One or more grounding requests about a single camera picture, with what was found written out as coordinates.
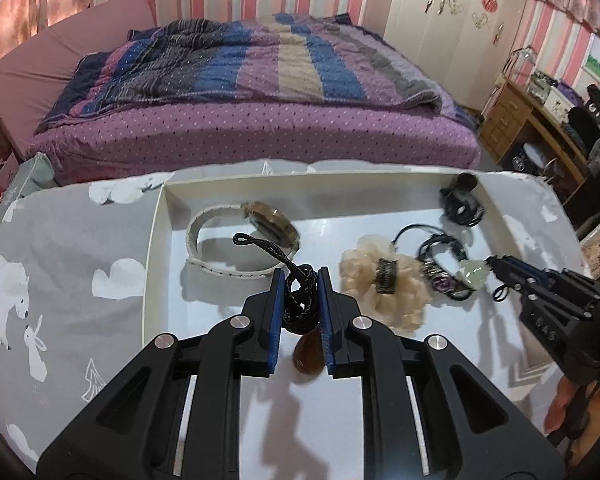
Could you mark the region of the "right hand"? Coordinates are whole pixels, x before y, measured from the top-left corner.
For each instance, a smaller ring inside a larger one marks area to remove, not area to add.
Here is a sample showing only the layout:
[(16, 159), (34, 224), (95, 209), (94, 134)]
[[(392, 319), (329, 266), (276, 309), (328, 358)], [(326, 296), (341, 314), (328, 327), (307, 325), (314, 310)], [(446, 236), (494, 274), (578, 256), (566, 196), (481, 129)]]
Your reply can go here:
[(564, 439), (595, 443), (600, 437), (600, 384), (578, 386), (567, 377), (560, 378), (544, 431), (554, 445)]

